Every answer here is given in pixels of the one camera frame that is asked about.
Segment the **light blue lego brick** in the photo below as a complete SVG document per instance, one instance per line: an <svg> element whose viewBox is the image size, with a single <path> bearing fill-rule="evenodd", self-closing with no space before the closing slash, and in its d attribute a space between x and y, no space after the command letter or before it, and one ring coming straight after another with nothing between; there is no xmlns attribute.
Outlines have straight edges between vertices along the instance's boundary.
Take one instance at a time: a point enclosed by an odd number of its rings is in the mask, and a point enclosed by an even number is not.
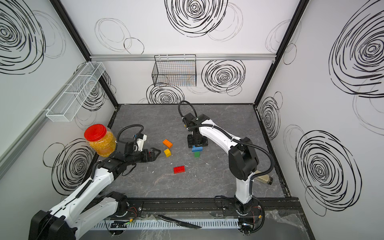
<svg viewBox="0 0 384 240"><path fill-rule="evenodd" d="M203 151L203 147L196 147L196 146L192 147L192 152L202 152L202 151Z"/></svg>

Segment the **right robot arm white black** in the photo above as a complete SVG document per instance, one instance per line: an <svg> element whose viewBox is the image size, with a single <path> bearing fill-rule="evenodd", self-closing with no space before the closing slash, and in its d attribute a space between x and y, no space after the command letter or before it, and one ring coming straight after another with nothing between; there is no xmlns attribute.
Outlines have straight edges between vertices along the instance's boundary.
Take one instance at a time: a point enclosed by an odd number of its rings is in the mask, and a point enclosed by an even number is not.
<svg viewBox="0 0 384 240"><path fill-rule="evenodd" d="M193 132L194 137L210 139L228 154L229 169L236 178L236 211L243 216L248 214L253 204L251 177L259 164L255 149L247 145L252 143L250 139L242 140L221 129L211 120L206 120L200 125L190 125L187 130Z"/></svg>

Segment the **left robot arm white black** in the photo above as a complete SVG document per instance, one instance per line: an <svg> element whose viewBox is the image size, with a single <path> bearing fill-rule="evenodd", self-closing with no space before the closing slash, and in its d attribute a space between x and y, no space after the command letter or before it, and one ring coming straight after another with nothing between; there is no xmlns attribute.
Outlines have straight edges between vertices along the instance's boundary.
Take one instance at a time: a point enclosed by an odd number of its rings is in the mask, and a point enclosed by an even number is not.
<svg viewBox="0 0 384 240"><path fill-rule="evenodd" d="M49 211L37 212L31 220L30 240L78 240L110 216L124 217L132 208L124 194L111 192L88 208L97 195L128 166L155 161L161 150L151 148L128 154L112 153L95 163L86 182Z"/></svg>

